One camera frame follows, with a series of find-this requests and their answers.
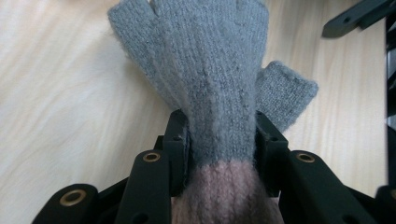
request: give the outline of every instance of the gray knitted glove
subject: gray knitted glove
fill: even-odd
[[[189,118],[198,168],[176,199],[174,223],[281,220],[252,164],[255,74],[267,14],[256,0],[169,0],[152,7],[127,0],[109,11],[120,42],[148,80]],[[273,96],[262,84],[256,88]]]

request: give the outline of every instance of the hole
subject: hole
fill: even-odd
[[[180,136],[175,136],[173,139],[174,139],[175,141],[181,141],[181,140],[182,140],[182,138],[181,138]]]
[[[75,204],[82,202],[85,196],[87,196],[87,192],[85,192],[85,190],[74,189],[67,192],[64,196],[62,196],[59,203],[66,207],[73,206]]]
[[[305,154],[305,153],[299,153],[297,154],[297,159],[299,159],[300,161],[304,161],[304,162],[314,162],[315,158]]]
[[[79,196],[81,196],[80,193],[77,193],[77,192],[72,193],[70,195],[67,195],[66,201],[67,202],[73,202],[73,201],[77,200],[79,198]]]
[[[359,221],[350,215],[343,216],[343,221],[347,224],[359,224]]]
[[[150,153],[146,154],[146,155],[143,157],[143,160],[144,160],[144,161],[147,161],[147,162],[154,162],[154,161],[159,160],[160,157],[161,157],[160,154],[155,153],[155,152],[150,152]]]
[[[350,22],[350,20],[351,20],[351,18],[350,18],[350,17],[346,17],[346,18],[344,19],[344,23],[349,23],[349,22]]]
[[[139,213],[134,216],[132,219],[132,223],[134,224],[143,224],[149,221],[149,216],[144,213]]]

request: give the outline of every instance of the wooden table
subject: wooden table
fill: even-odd
[[[29,223],[57,190],[103,190],[163,134],[170,110],[109,26],[118,0],[0,1],[0,223]],[[285,135],[348,186],[386,183],[384,22],[336,39],[324,23],[356,1],[268,0],[263,66],[281,60],[318,97]]]

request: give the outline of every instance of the black plastic bracket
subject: black plastic bracket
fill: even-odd
[[[355,6],[328,21],[323,27],[322,36],[337,38],[346,35],[357,27],[364,30],[395,11],[396,2],[394,0],[360,1]]]

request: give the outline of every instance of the black plastic part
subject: black plastic part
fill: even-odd
[[[288,140],[260,111],[256,113],[256,169],[270,197],[278,197],[288,158]]]
[[[375,201],[382,218],[381,223],[396,223],[396,186],[379,188]]]
[[[304,223],[376,223],[324,161],[313,153],[290,152],[285,178],[287,182],[279,202],[282,217],[292,214],[306,218]],[[302,208],[285,204],[290,201],[300,202]],[[302,223],[289,217],[284,219],[285,223]]]
[[[153,149],[163,150],[163,135],[158,135]]]
[[[158,160],[145,161],[150,153]],[[161,150],[148,150],[134,160],[134,167],[120,202],[116,224],[171,223],[169,157]]]
[[[396,115],[396,87],[388,90],[388,117]]]
[[[396,131],[388,126],[388,180],[396,186]]]
[[[85,196],[79,203],[74,205],[62,205],[62,197],[73,190],[82,190]],[[70,195],[68,202],[73,202],[82,194]],[[62,223],[62,224],[85,224],[92,221],[94,205],[98,199],[98,191],[94,186],[87,184],[75,184],[56,192],[44,205],[37,215],[34,224]]]
[[[189,150],[187,117],[181,110],[176,110],[172,112],[163,136],[163,151],[169,155],[171,162],[172,197],[179,195],[184,189],[189,168]]]
[[[96,224],[114,223],[119,212],[120,201],[125,191],[128,178],[99,193],[99,202],[95,208]]]
[[[328,21],[322,36],[336,38],[346,35],[358,26],[365,29],[381,20],[394,10],[393,1],[389,0],[363,0],[355,6]]]

